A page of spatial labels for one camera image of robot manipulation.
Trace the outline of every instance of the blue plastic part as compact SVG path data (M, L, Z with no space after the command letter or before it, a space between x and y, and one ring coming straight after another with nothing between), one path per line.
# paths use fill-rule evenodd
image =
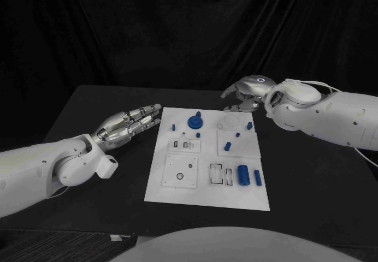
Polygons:
M188 117L187 125L191 129L199 129L203 125L203 121L200 118L200 112L196 112L194 116Z
M230 142L226 142L225 151L229 151L230 148Z
M251 184L246 165L238 166L238 184L240 186L248 186Z
M258 170L253 171L253 178L255 178L255 184L258 186L262 186L261 178L259 178L259 171Z

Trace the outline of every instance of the white board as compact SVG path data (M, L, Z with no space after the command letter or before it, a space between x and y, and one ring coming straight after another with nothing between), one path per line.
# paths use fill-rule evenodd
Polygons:
M203 126L191 129L187 119L197 111ZM246 129L248 122L252 122L251 130ZM230 140L229 151L225 151L226 140ZM183 142L187 142L186 148L180 146ZM239 165L248 166L248 186L238 184ZM259 171L262 186L255 184L253 170ZM144 200L269 211L251 113L163 109Z

